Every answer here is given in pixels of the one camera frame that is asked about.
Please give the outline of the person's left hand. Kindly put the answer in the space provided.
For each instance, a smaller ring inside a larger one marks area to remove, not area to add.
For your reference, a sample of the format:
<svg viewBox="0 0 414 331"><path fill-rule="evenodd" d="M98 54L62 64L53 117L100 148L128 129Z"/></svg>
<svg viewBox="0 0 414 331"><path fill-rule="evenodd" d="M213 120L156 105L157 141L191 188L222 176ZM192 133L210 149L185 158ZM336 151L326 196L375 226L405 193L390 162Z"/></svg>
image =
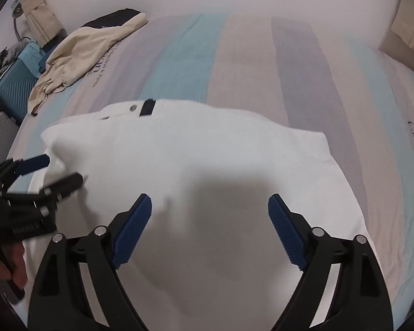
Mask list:
<svg viewBox="0 0 414 331"><path fill-rule="evenodd" d="M26 264L24 260L25 248L21 241L3 247L6 261L0 260L0 279L13 281L23 290L27 283Z"/></svg>

